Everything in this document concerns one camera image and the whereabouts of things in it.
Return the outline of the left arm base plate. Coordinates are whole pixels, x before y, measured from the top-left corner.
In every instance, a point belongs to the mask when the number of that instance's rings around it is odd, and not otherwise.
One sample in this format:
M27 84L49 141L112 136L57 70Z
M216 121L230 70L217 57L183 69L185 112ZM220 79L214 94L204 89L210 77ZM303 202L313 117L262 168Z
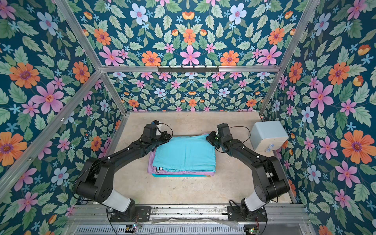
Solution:
M148 222L151 216L150 206L132 206L125 212L114 211L110 217L110 222Z

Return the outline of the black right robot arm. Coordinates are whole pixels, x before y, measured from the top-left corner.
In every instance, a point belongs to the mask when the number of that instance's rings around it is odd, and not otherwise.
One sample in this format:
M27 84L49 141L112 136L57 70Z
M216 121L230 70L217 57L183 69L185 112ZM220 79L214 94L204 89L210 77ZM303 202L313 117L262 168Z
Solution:
M230 127L226 123L219 124L206 140L215 148L244 163L252 171L254 192L241 202L246 212L254 212L271 200L288 193L290 185L276 157L265 157L246 147L238 139L234 139Z

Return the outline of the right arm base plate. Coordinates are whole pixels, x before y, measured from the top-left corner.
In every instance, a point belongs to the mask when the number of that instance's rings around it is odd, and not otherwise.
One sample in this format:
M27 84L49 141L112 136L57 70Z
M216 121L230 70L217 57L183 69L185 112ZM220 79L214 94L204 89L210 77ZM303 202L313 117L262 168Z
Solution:
M265 207L249 211L245 206L230 205L227 207L228 220L237 222L266 222L268 221Z

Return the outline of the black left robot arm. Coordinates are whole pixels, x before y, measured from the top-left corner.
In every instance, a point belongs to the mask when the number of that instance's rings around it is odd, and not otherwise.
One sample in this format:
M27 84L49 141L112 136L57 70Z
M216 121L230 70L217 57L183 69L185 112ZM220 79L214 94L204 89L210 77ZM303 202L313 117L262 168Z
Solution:
M134 200L114 188L115 174L172 139L173 131L162 131L160 125L161 123L155 120L147 124L141 136L126 148L107 157L88 159L74 182L74 194L119 212L128 211Z

